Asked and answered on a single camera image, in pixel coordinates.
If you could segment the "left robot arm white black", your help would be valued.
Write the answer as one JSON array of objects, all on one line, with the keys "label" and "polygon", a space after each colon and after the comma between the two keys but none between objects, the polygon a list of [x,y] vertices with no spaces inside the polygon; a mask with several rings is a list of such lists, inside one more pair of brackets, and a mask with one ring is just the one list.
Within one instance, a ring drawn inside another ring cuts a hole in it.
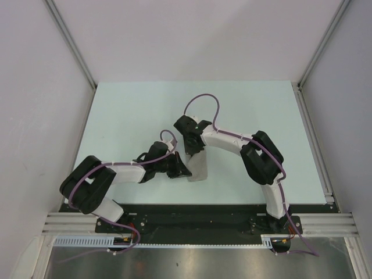
[{"label": "left robot arm white black", "polygon": [[192,176],[175,148],[174,140],[155,141],[149,151],[131,162],[121,163],[104,163],[89,155],[65,178],[59,191],[70,207],[108,220],[109,227],[120,233],[128,227],[128,217],[117,202],[106,196],[109,188],[123,183],[146,183],[158,173],[170,179]]}]

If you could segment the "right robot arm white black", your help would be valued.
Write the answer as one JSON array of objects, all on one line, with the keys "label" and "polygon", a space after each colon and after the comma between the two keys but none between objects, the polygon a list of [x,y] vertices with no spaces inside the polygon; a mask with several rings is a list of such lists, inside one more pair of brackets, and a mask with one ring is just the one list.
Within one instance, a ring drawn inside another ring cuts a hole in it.
[{"label": "right robot arm white black", "polygon": [[248,176],[261,186],[266,200],[263,227],[274,233],[282,233],[288,228],[289,204],[285,201],[284,190],[279,186],[284,158],[265,132],[258,131],[251,137],[236,135],[218,130],[210,121],[198,121],[186,115],[174,123],[174,128],[183,136],[187,168],[192,173],[188,181],[207,179],[207,146],[236,154],[241,157]]}]

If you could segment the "grey cloth napkin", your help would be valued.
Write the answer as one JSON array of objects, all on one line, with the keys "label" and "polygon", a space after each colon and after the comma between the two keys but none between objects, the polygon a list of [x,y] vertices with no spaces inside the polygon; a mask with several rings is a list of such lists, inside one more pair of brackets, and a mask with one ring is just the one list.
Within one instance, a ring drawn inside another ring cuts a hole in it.
[{"label": "grey cloth napkin", "polygon": [[207,152],[202,150],[194,155],[187,156],[187,168],[192,173],[189,182],[203,181],[208,178]]}]

